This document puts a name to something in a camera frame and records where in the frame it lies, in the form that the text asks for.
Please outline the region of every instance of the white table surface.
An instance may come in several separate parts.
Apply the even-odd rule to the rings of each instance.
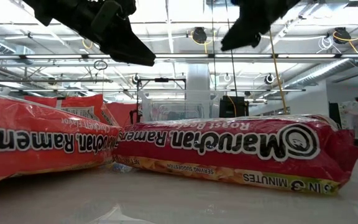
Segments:
[[[358,161],[337,197],[94,169],[0,182],[0,223],[358,223]]]

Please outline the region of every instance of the red plastic wrapper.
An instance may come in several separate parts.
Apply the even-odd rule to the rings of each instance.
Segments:
[[[121,128],[0,96],[0,180],[112,162]]]
[[[332,195],[358,159],[352,133],[320,117],[184,120],[128,126],[117,162],[157,172]]]
[[[102,94],[87,97],[68,96],[63,99],[56,97],[25,96],[24,99],[100,121],[104,124],[118,126],[114,116],[104,104]]]

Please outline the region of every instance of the plastic packaging crinkle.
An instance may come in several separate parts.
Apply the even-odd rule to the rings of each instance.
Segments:
[[[352,133],[320,116],[139,123],[117,162],[200,179],[333,195],[358,159]]]
[[[24,99],[100,121],[104,124],[119,126],[114,116],[104,104],[102,94],[87,97],[68,96],[64,98],[25,96]]]
[[[112,162],[121,131],[118,126],[0,96],[0,180]]]

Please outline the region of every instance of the black equipment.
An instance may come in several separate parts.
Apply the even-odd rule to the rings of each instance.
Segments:
[[[219,105],[220,118],[249,116],[249,102],[244,97],[223,96]]]
[[[48,26],[52,19],[100,45],[117,62],[154,65],[155,54],[133,33],[128,16],[135,0],[23,0],[35,18]]]
[[[260,34],[269,31],[270,25],[300,0],[231,0],[240,7],[240,16],[222,40],[222,50],[233,50],[251,45],[259,45]]]

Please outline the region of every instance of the ceiling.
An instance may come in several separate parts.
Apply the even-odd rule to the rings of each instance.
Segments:
[[[0,0],[0,40],[12,45],[22,45],[34,51],[35,54],[101,54],[98,46],[88,40],[83,40],[76,32],[61,25],[58,21],[52,21],[48,27],[40,26],[34,18],[33,10],[24,6],[17,6],[18,0]],[[325,54],[331,52],[345,52],[351,49],[349,44],[338,45],[322,42],[323,36],[332,34],[335,27],[345,27],[352,38],[358,37],[358,7],[345,7],[347,1],[326,1],[328,4],[316,5],[305,15],[306,19],[298,20],[299,13],[307,6],[307,1],[291,9],[286,16],[272,25],[272,34],[275,37],[283,29],[287,30],[280,37],[275,38],[274,49],[276,53],[308,53]],[[238,18],[239,8],[229,5],[215,7],[213,17],[210,7],[204,0],[137,0],[137,11],[130,16],[134,33],[156,54],[211,54],[222,53],[220,40],[224,37],[229,26]],[[204,46],[196,44],[188,34],[195,27],[204,27],[209,40],[215,41]],[[243,47],[234,51],[235,54],[271,53],[270,40],[267,36],[262,38],[258,47]],[[53,63],[48,60],[38,62]],[[92,66],[78,65],[27,67],[27,73],[34,73],[33,78],[94,78],[97,70]],[[258,88],[264,84],[264,76],[275,73],[272,63],[254,62],[204,62],[209,67],[211,75],[217,77],[218,88],[230,88],[234,84],[232,78],[225,79],[226,75],[236,74],[237,87]],[[278,72],[283,80],[289,80],[301,72],[316,65],[313,62],[283,62],[278,64]],[[6,67],[5,69],[18,75],[24,75],[25,68],[20,66]],[[134,74],[141,77],[178,77],[186,75],[188,62],[157,62],[153,67],[139,65],[127,65],[117,63],[100,71],[98,77],[110,79],[112,83],[82,83],[85,88],[133,88],[131,78]],[[179,88],[174,83],[154,83],[150,88]],[[115,94],[115,99],[124,99],[126,95]]]

